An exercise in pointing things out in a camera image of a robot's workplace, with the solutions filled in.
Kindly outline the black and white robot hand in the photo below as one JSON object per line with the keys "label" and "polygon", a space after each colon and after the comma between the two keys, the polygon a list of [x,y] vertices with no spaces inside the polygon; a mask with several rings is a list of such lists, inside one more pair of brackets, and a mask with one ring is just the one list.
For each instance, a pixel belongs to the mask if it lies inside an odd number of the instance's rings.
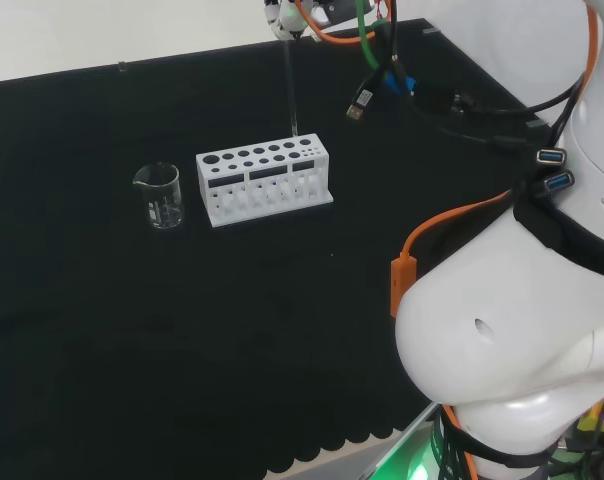
{"label": "black and white robot hand", "polygon": [[295,0],[264,0],[263,3],[267,23],[278,40],[297,39],[308,27]]}

